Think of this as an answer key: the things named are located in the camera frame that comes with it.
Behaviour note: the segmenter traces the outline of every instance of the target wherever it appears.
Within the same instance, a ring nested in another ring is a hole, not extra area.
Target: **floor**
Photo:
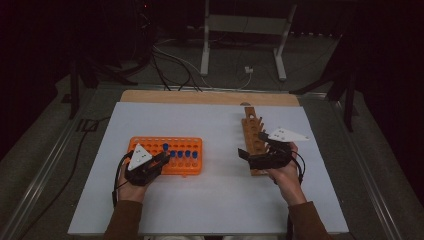
[[[162,59],[165,55],[161,52],[189,62],[185,62],[186,66],[203,91],[287,93],[319,79],[337,46],[337,40],[331,38],[289,37],[283,53],[288,78],[280,81],[273,62],[272,38],[256,44],[242,40],[236,43],[222,41],[211,45],[209,75],[202,78],[197,72],[201,40],[160,39],[154,48],[157,66],[169,79],[165,81],[172,90],[178,90],[189,75],[180,65]],[[253,68],[251,75],[244,72],[245,66]],[[86,89],[81,84],[81,108],[74,120],[68,119],[70,106],[61,103],[62,97],[69,93],[69,76],[59,81],[58,97],[0,162],[0,186],[3,193],[8,193],[0,196],[2,238],[17,238],[28,229],[23,239],[101,239],[67,234],[107,120],[100,122],[94,132],[85,133],[78,125],[81,119],[110,116],[126,89],[164,89],[152,65],[129,77],[137,86],[124,86],[107,77],[101,79],[97,89]],[[193,82],[190,83],[193,86],[187,84],[182,90],[195,91]],[[299,96],[299,101],[310,120],[350,229],[349,234],[335,235],[334,239],[424,239],[423,208],[362,95],[355,94],[354,132],[350,133],[340,121],[343,100],[324,99],[329,87],[327,84]],[[37,173],[43,164],[51,168],[40,179]],[[55,199],[73,169],[69,184]],[[31,191],[25,198],[31,187],[37,191]],[[37,219],[46,207],[47,211]],[[34,220],[37,220],[35,224],[30,225]]]

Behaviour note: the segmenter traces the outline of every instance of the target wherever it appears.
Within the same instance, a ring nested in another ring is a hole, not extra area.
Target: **orange rack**
[[[164,152],[170,155],[163,166],[163,175],[198,175],[202,170],[202,139],[197,137],[135,136],[130,139],[128,152],[140,144],[151,155]]]

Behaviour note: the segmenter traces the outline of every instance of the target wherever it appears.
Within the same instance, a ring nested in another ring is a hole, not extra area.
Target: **sleeve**
[[[134,201],[118,201],[103,239],[137,239],[143,205]]]
[[[290,206],[289,216],[293,222],[294,235],[297,240],[332,239],[325,230],[313,202]]]

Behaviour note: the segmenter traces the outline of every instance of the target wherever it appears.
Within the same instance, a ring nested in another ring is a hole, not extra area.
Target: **desk leg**
[[[205,1],[205,34],[203,39],[202,63],[200,75],[207,76],[209,68],[209,0]]]
[[[278,46],[278,48],[274,49],[274,58],[275,58],[275,65],[277,67],[277,72],[278,72],[278,79],[280,79],[281,81],[284,81],[287,79],[286,70],[284,69],[283,59],[281,58],[281,55],[283,53],[284,45],[286,44],[287,37],[290,32],[293,16],[294,16],[294,13],[296,12],[296,7],[297,7],[296,4],[292,5],[289,15],[287,16],[287,22],[286,22],[286,25],[284,26],[283,34],[281,35],[280,45]]]

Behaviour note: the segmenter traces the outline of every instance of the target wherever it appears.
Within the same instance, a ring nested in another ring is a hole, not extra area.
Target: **white board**
[[[308,136],[297,142],[306,162],[302,183],[330,233],[348,232],[307,116],[302,107],[256,106],[264,128]],[[113,212],[117,164],[133,136],[200,137],[198,176],[159,176],[149,187],[140,222],[148,235],[251,235],[286,232],[287,204],[266,176],[250,176],[237,148],[246,149],[244,107],[200,104],[117,103],[68,233],[103,234]]]

